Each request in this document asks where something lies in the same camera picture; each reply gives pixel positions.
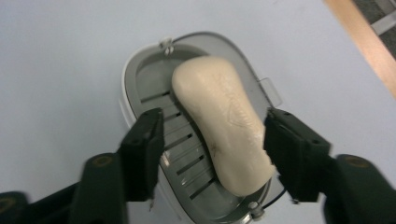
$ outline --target black cable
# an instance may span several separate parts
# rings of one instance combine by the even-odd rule
[[[271,206],[271,204],[275,203],[282,195],[286,192],[286,189],[283,189],[282,192],[280,192],[271,202],[267,203],[265,206],[262,207],[262,210],[265,208]]]

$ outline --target metal bolt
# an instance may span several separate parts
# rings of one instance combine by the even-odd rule
[[[248,204],[248,208],[250,209],[250,214],[253,220],[258,221],[262,219],[262,216],[264,215],[264,211],[262,210],[260,203],[251,202]]]

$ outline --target wooden board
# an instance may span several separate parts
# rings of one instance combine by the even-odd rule
[[[324,0],[361,54],[396,98],[396,61],[352,0]]]

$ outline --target white soap bar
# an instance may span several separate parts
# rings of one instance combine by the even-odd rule
[[[194,58],[175,70],[172,85],[204,136],[222,186],[236,196],[259,190],[275,167],[262,149],[262,121],[233,66],[219,57]]]

